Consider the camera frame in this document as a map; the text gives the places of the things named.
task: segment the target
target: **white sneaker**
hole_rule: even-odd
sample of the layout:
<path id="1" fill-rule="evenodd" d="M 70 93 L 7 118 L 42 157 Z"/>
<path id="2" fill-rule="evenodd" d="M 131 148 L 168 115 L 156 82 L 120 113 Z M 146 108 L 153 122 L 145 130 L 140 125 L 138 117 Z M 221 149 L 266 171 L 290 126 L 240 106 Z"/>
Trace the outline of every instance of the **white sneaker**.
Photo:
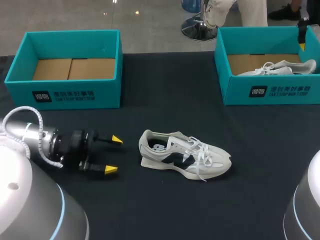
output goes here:
<path id="1" fill-rule="evenodd" d="M 181 132 L 166 134 L 146 130 L 140 138 L 139 150 L 141 166 L 176 170 L 191 180 L 205 181 L 231 167 L 231 156 L 225 150 Z"/>
<path id="2" fill-rule="evenodd" d="M 313 59 L 310 59 L 304 63 L 292 63 L 283 60 L 276 64 L 273 64 L 272 62 L 266 62 L 263 67 L 254 71 L 244 72 L 238 76 L 313 74 L 316 70 L 316 67 L 317 63 Z"/>
<path id="3" fill-rule="evenodd" d="M 292 69 L 293 74 L 313 74 L 316 70 L 317 62 L 313 59 L 310 59 L 304 63 L 292 63 L 292 62 L 283 60 L 271 67 L 273 67 L 274 69 L 289 67 Z"/>
<path id="4" fill-rule="evenodd" d="M 236 0 L 209 0 L 204 13 L 204 22 L 214 29 L 225 24 L 227 14 Z"/>
<path id="5" fill-rule="evenodd" d="M 257 75 L 293 75 L 292 69 L 288 66 L 281 67 L 279 69 L 274 68 L 272 62 L 266 62 L 263 67 L 254 71 L 247 71 L 239 74 L 238 76 L 257 76 Z"/>

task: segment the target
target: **floor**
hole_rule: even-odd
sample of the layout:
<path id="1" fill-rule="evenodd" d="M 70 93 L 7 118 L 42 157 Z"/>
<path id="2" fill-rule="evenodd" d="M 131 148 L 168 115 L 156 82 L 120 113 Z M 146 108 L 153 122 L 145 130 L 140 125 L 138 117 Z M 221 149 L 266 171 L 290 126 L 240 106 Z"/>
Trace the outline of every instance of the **floor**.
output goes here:
<path id="1" fill-rule="evenodd" d="M 286 4 L 267 1 L 268 11 Z M 192 15 L 182 9 L 181 0 L 2 0 L 0 56 L 14 55 L 25 32 L 83 29 L 119 29 L 124 53 L 213 51 L 215 40 L 198 42 L 182 35 L 181 24 Z M 230 11 L 225 25 L 241 26 L 239 11 Z M 320 29 L 315 31 L 320 37 Z"/>

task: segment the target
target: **cardboard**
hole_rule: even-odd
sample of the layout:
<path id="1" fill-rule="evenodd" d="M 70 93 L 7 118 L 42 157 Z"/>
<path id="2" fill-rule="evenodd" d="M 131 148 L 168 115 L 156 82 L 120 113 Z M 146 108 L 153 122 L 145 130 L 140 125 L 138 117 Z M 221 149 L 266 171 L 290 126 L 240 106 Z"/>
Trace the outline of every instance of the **cardboard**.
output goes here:
<path id="1" fill-rule="evenodd" d="M 267 62 L 275 64 L 286 60 L 290 63 L 301 63 L 298 54 L 231 54 L 227 58 L 235 76 L 259 69 Z"/>
<path id="2" fill-rule="evenodd" d="M 114 58 L 40 59 L 32 80 L 113 79 Z"/>
<path id="3" fill-rule="evenodd" d="M 71 58 L 40 59 L 36 65 L 32 80 L 67 80 L 71 61 Z"/>
<path id="4" fill-rule="evenodd" d="M 113 79 L 115 64 L 114 58 L 73 59 L 68 79 Z"/>

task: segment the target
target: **chair base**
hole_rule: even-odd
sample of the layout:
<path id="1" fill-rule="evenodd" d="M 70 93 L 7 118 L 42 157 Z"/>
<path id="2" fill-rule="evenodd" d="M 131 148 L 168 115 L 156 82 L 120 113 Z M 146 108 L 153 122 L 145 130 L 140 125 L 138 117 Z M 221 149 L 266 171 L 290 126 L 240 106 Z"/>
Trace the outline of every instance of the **chair base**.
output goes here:
<path id="1" fill-rule="evenodd" d="M 208 28 L 200 17 L 192 17 L 183 22 L 182 33 L 196 41 L 210 41 L 217 38 L 218 29 Z"/>

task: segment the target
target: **teal box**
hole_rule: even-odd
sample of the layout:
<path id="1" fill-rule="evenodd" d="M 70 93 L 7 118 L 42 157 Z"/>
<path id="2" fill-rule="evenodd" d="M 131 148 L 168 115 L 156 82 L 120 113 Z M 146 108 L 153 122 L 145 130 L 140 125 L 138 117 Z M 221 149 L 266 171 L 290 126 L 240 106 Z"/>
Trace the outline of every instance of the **teal box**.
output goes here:
<path id="1" fill-rule="evenodd" d="M 227 55 L 236 54 L 298 54 L 302 62 L 316 61 L 316 74 L 235 76 Z M 305 51 L 295 26 L 221 27 L 214 58 L 225 105 L 320 104 L 320 44 L 310 27 Z"/>
<path id="2" fill-rule="evenodd" d="M 32 80 L 40 59 L 115 59 L 112 79 Z M 27 32 L 5 79 L 16 106 L 38 110 L 119 108 L 123 53 L 118 30 Z"/>

